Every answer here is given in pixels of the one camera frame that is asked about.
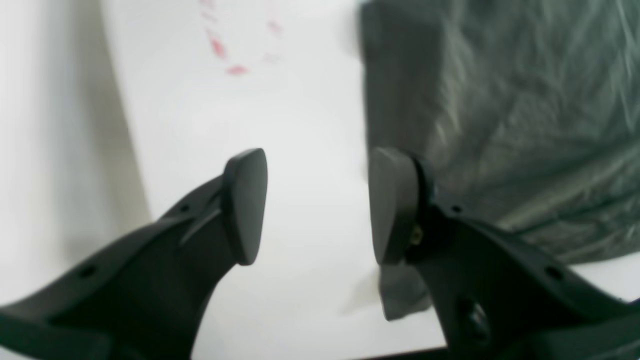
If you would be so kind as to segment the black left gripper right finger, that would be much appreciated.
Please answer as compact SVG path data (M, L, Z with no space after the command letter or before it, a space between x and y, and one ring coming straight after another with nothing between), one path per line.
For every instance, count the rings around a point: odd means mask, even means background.
M409 265L446 346L389 360L637 360L639 302L618 300L546 255L437 202L426 162L395 148L369 158L380 265Z

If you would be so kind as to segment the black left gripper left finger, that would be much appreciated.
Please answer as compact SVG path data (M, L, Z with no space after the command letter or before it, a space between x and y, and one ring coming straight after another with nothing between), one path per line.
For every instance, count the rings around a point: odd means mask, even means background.
M189 360L217 284L258 257L265 151L224 172L157 221L1 308L1 346L37 360Z

